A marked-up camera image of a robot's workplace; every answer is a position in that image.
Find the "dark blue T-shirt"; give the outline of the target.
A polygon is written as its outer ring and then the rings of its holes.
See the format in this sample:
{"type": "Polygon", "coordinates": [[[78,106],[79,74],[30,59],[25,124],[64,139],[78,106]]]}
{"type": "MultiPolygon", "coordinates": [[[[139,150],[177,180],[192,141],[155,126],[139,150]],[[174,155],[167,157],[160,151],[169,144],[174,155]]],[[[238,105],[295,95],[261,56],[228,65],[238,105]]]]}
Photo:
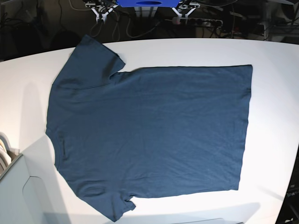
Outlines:
{"type": "Polygon", "coordinates": [[[253,67],[124,66],[84,36],[52,84],[46,135],[74,194],[115,222],[133,197],[238,190],[253,67]]]}

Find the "white power strip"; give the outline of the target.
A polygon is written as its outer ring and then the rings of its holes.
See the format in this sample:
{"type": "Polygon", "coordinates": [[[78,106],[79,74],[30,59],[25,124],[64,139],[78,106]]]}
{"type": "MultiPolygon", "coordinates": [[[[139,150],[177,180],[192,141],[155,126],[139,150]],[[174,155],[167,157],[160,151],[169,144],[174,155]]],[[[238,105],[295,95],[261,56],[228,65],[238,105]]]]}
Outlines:
{"type": "Polygon", "coordinates": [[[175,25],[186,25],[186,26],[196,26],[196,27],[222,27],[223,21],[218,19],[209,18],[179,18],[173,17],[171,22],[175,25]]]}

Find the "blue box on stand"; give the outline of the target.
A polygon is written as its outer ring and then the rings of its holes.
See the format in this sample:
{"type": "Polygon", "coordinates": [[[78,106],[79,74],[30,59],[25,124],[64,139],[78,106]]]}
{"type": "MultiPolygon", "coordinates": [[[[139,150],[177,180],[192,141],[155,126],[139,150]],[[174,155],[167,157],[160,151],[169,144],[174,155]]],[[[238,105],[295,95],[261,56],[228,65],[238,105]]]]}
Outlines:
{"type": "Polygon", "coordinates": [[[117,0],[121,7],[176,7],[180,0],[117,0]]]}

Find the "grey bin at left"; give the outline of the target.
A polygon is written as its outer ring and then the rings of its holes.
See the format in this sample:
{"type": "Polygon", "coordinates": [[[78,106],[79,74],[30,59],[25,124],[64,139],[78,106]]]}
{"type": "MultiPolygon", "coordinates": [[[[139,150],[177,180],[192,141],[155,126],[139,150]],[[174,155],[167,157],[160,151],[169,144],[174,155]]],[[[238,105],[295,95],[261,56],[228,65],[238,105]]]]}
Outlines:
{"type": "Polygon", "coordinates": [[[23,150],[0,176],[2,224],[71,223],[47,136],[23,150]]]}

